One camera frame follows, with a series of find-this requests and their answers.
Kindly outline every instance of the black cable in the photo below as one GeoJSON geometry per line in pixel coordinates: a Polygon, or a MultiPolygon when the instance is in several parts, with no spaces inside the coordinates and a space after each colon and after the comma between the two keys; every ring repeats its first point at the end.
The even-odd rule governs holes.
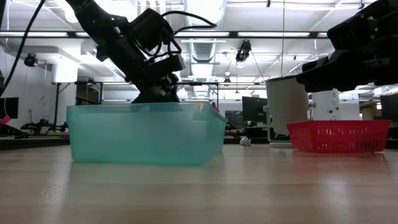
{"type": "Polygon", "coordinates": [[[6,91],[7,86],[8,86],[8,84],[10,83],[12,76],[14,75],[15,69],[17,68],[17,64],[18,64],[19,58],[21,57],[21,54],[22,54],[22,49],[23,49],[24,46],[25,46],[25,41],[26,41],[27,35],[28,35],[28,33],[29,33],[29,31],[30,31],[30,28],[32,27],[32,24],[33,24],[33,22],[35,21],[37,15],[38,15],[38,13],[39,13],[39,11],[40,11],[41,8],[43,7],[44,2],[45,2],[45,0],[40,0],[39,5],[37,6],[35,12],[33,13],[32,18],[30,19],[30,21],[29,21],[29,23],[28,23],[28,25],[27,25],[27,27],[26,27],[24,36],[22,37],[21,44],[20,44],[19,49],[18,49],[18,53],[17,53],[17,55],[16,55],[16,57],[15,57],[14,64],[12,64],[12,68],[11,68],[10,74],[9,74],[8,77],[7,77],[6,84],[4,84],[3,92],[0,93],[0,97],[1,97],[1,95],[6,91]]]}
{"type": "Polygon", "coordinates": [[[134,41],[135,45],[142,50],[146,55],[153,57],[156,56],[157,54],[159,54],[160,50],[162,49],[162,34],[159,34],[159,43],[157,45],[157,49],[156,52],[151,54],[150,52],[148,52],[146,49],[144,49],[143,47],[141,47],[141,45],[139,45],[139,43],[137,41],[134,41]]]}
{"type": "Polygon", "coordinates": [[[166,56],[166,55],[180,54],[180,53],[181,53],[181,52],[178,51],[178,50],[171,51],[171,45],[170,45],[170,43],[169,43],[169,44],[167,45],[167,52],[164,52],[164,53],[162,53],[162,54],[160,54],[160,55],[155,55],[155,56],[151,57],[150,60],[153,60],[153,59],[158,58],[158,57],[163,57],[163,56],[166,56]]]}
{"type": "Polygon", "coordinates": [[[202,16],[198,16],[198,15],[195,15],[195,14],[192,14],[192,13],[189,13],[189,12],[183,12],[183,11],[169,11],[169,12],[163,13],[162,17],[168,16],[168,15],[171,15],[171,14],[180,14],[180,15],[184,15],[184,16],[194,17],[194,18],[199,19],[199,20],[201,20],[203,22],[206,22],[207,24],[209,24],[211,26],[214,26],[214,27],[217,26],[216,24],[210,22],[208,19],[205,19],[202,16]]]}

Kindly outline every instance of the white column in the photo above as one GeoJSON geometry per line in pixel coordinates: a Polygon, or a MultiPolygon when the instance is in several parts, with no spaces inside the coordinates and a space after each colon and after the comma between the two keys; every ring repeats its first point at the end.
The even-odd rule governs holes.
{"type": "MultiPolygon", "coordinates": [[[[53,65],[53,82],[75,82],[77,81],[78,65],[68,59],[61,60],[53,65]]],[[[67,120],[67,106],[76,104],[76,86],[69,85],[64,89],[58,100],[57,125],[63,124],[67,120]]]]}

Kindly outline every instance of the ceiling light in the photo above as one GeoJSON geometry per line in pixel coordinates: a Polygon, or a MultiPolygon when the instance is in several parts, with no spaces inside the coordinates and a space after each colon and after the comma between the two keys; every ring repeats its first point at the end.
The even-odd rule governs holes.
{"type": "Polygon", "coordinates": [[[86,32],[77,32],[76,36],[78,36],[78,37],[89,37],[90,35],[88,35],[86,32]]]}
{"type": "MultiPolygon", "coordinates": [[[[266,2],[231,2],[226,5],[227,7],[266,7],[266,2]]],[[[348,9],[358,9],[358,6],[346,6],[346,7],[300,7],[300,6],[284,6],[280,2],[272,3],[272,8],[274,9],[289,9],[298,11],[334,11],[334,10],[348,10],[348,9]]]]}
{"type": "MultiPolygon", "coordinates": [[[[24,32],[0,32],[1,36],[23,37],[24,32]]],[[[66,32],[29,32],[28,37],[68,37],[66,32]]]]}
{"type": "Polygon", "coordinates": [[[309,32],[238,32],[238,37],[308,37],[309,32]]]}
{"type": "Polygon", "coordinates": [[[229,32],[179,32],[174,37],[228,37],[229,32]]]}
{"type": "Polygon", "coordinates": [[[103,83],[104,85],[131,85],[130,83],[123,83],[123,82],[107,82],[103,83]]]}
{"type": "Polygon", "coordinates": [[[328,37],[328,33],[325,32],[319,33],[318,37],[328,37]]]}
{"type": "Polygon", "coordinates": [[[225,44],[226,40],[181,40],[183,44],[225,44]]]}

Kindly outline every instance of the table surface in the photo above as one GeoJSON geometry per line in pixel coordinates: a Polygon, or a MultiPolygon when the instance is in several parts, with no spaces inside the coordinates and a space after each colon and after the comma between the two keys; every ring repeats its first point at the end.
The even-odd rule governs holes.
{"type": "Polygon", "coordinates": [[[398,223],[398,151],[225,146],[203,167],[0,152],[0,223],[398,223]]]}

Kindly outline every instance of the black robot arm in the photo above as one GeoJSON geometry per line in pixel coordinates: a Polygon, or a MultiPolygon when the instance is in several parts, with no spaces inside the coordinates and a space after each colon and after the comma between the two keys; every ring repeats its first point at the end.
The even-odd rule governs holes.
{"type": "Polygon", "coordinates": [[[307,92],[398,83],[398,1],[378,0],[328,31],[330,57],[303,65],[307,92]]]}
{"type": "Polygon", "coordinates": [[[110,58],[137,86],[133,103],[178,102],[177,76],[185,68],[174,31],[157,12],[147,9],[134,21],[108,14],[94,0],[66,0],[82,28],[98,44],[97,58],[110,58]],[[160,54],[162,46],[167,52],[160,54]],[[171,51],[172,45],[177,50],[171,51]]]}

